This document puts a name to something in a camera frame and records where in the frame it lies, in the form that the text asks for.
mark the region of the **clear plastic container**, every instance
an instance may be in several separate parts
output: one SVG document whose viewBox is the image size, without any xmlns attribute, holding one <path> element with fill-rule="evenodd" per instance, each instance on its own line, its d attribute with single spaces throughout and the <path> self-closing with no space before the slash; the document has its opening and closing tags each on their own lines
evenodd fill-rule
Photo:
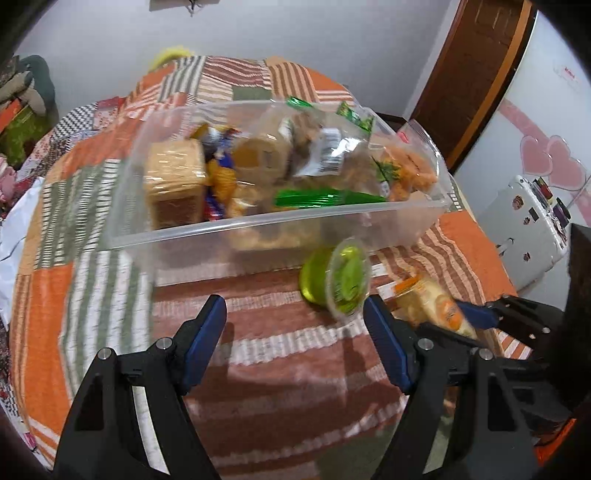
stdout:
<svg viewBox="0 0 591 480">
<path fill-rule="evenodd" d="M 150 145 L 186 137 L 204 121 L 248 131 L 272 103 L 207 103 L 153 113 L 122 168 L 106 224 L 108 245 L 128 251 L 158 285 L 170 285 L 295 267 L 314 249 L 351 236 L 370 251 L 410 246 L 449 207 L 449 173 L 434 144 L 424 142 L 420 148 L 439 177 L 429 195 L 415 192 L 406 202 L 292 210 L 153 230 L 142 189 Z M 337 104 L 316 107 L 334 112 Z M 384 121 L 366 110 L 375 117 L 370 143 L 402 144 Z"/>
</svg>

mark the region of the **small plastic container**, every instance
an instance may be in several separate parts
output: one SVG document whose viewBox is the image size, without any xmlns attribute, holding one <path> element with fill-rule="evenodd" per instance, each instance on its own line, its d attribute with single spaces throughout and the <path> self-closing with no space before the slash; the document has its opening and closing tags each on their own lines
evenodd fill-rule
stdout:
<svg viewBox="0 0 591 480">
<path fill-rule="evenodd" d="M 204 121 L 248 132 L 272 104 L 207 103 L 153 113 L 121 169 L 106 223 L 108 245 L 128 251 L 158 285 L 170 285 L 296 267 L 315 249 L 351 236 L 369 251 L 410 246 L 449 207 L 449 173 L 434 144 L 424 141 L 413 148 L 430 159 L 439 179 L 429 194 L 415 192 L 406 202 L 301 209 L 154 230 L 142 189 L 150 145 L 187 137 Z M 336 103 L 315 106 L 337 108 Z M 404 145 L 381 118 L 366 111 L 375 117 L 370 144 Z"/>
<path fill-rule="evenodd" d="M 362 310 L 370 283 L 371 263 L 365 248 L 355 238 L 316 250 L 300 270 L 304 298 L 327 307 L 343 325 Z"/>
</svg>

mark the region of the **cheese package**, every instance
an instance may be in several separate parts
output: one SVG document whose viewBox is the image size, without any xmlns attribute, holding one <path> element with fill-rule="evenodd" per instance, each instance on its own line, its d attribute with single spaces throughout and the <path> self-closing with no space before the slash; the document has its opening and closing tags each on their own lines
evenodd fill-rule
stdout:
<svg viewBox="0 0 591 480">
<path fill-rule="evenodd" d="M 430 322 L 465 337 L 477 339 L 474 327 L 464 317 L 456 302 L 432 278 L 412 277 L 394 287 L 398 310 L 414 326 Z"/>
</svg>

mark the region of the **green sauce cup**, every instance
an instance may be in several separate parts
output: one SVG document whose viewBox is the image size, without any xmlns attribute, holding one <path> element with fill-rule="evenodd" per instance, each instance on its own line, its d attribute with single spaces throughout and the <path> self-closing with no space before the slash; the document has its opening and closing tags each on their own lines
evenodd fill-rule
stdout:
<svg viewBox="0 0 591 480">
<path fill-rule="evenodd" d="M 346 322 L 363 308 L 370 280 L 366 249 L 356 238 L 348 238 L 312 253 L 300 271 L 300 291 L 306 300 Z"/>
</svg>

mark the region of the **striped blanket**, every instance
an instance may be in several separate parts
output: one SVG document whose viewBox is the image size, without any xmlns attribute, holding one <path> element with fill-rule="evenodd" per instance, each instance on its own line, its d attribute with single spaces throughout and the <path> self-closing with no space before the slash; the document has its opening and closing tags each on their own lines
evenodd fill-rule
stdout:
<svg viewBox="0 0 591 480">
<path fill-rule="evenodd" d="M 319 476 L 335 449 L 363 435 L 378 438 L 399 418 L 405 399 L 388 383 L 361 318 L 336 326 L 303 301 L 296 270 L 153 288 L 129 256 L 106 249 L 103 226 L 119 171 L 153 112 L 289 95 L 353 101 L 341 85 L 283 59 L 187 57 L 146 75 L 114 111 L 81 107 L 49 133 L 49 152 L 59 144 L 63 154 L 52 160 L 31 222 L 9 333 L 16 404 L 50 463 L 96 351 L 145 349 L 172 335 L 211 293 L 228 302 L 228 324 L 186 403 L 224 477 Z M 38 160 L 49 167 L 47 158 Z M 459 211 L 445 214 L 416 246 L 372 258 L 375 291 L 388 298 L 393 282 L 425 271 L 475 303 L 514 293 L 493 245 L 454 203 Z M 151 464 L 165 471 L 145 395 L 136 394 Z M 347 461 L 359 455 L 341 457 L 332 464 L 353 471 Z"/>
</svg>

